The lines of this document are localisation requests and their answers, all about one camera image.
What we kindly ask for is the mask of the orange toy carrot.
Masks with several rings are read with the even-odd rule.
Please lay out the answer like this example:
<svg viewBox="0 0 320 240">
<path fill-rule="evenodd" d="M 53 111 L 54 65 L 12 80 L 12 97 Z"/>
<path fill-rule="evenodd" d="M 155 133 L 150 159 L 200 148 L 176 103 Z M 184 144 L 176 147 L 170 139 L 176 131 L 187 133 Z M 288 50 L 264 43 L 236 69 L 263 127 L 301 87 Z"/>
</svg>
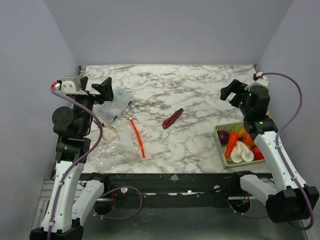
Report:
<svg viewBox="0 0 320 240">
<path fill-rule="evenodd" d="M 229 140 L 226 145 L 224 157 L 227 159 L 230 157 L 234 147 L 237 145 L 237 141 L 239 139 L 238 132 L 233 131 L 229 134 Z"/>
</svg>

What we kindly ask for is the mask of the clear zip top bag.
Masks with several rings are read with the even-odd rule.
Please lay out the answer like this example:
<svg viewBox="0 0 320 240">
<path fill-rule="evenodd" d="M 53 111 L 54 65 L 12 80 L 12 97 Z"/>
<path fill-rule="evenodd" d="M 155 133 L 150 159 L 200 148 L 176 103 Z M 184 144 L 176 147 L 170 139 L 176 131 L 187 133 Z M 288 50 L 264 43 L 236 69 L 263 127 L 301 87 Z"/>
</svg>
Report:
<svg viewBox="0 0 320 240">
<path fill-rule="evenodd" d="M 121 117 L 103 123 L 99 145 L 87 157 L 85 173 L 141 173 L 143 161 L 139 141 L 131 121 Z"/>
</svg>

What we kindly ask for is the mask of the yellow toy bell pepper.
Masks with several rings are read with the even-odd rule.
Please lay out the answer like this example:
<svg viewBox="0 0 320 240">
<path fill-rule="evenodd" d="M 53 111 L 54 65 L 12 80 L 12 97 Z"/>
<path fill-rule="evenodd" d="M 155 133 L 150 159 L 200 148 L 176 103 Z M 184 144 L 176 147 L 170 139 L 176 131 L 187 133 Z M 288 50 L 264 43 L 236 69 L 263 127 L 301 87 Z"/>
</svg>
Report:
<svg viewBox="0 0 320 240">
<path fill-rule="evenodd" d="M 246 133 L 246 130 L 244 127 L 241 127 L 237 133 L 238 133 L 238 137 L 242 138 L 244 136 L 244 134 Z"/>
</svg>

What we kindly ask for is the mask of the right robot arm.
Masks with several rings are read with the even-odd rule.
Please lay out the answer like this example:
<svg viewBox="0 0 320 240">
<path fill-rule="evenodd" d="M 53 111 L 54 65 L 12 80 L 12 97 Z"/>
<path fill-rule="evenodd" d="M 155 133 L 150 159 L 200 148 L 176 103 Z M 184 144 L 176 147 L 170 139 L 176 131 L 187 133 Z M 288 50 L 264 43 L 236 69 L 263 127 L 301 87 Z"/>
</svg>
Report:
<svg viewBox="0 0 320 240">
<path fill-rule="evenodd" d="M 308 186 L 296 171 L 280 141 L 278 128 L 267 115 L 270 102 L 268 85 L 262 79 L 251 85 L 234 79 L 220 90 L 220 99 L 225 101 L 231 93 L 235 95 L 230 104 L 242 112 L 244 128 L 261 151 L 274 186 L 246 171 L 236 174 L 238 179 L 230 183 L 230 191 L 236 196 L 245 192 L 251 194 L 265 206 L 274 223 L 312 221 L 320 194 L 315 186 Z"/>
</svg>

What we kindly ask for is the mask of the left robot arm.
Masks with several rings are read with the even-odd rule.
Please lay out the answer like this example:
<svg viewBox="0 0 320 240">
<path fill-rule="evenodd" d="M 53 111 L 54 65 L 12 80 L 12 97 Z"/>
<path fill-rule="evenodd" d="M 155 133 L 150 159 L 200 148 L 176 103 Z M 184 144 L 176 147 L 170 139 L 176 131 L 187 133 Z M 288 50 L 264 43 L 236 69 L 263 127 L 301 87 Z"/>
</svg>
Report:
<svg viewBox="0 0 320 240">
<path fill-rule="evenodd" d="M 30 232 L 31 240 L 80 240 L 84 223 L 98 197 L 110 194 L 108 178 L 93 173 L 83 192 L 76 191 L 88 155 L 103 138 L 103 125 L 93 112 L 95 104 L 114 99 L 112 78 L 93 83 L 95 93 L 87 90 L 88 77 L 63 77 L 55 81 L 50 91 L 72 104 L 62 106 L 52 114 L 55 147 L 54 184 L 48 207 L 39 227 Z"/>
</svg>

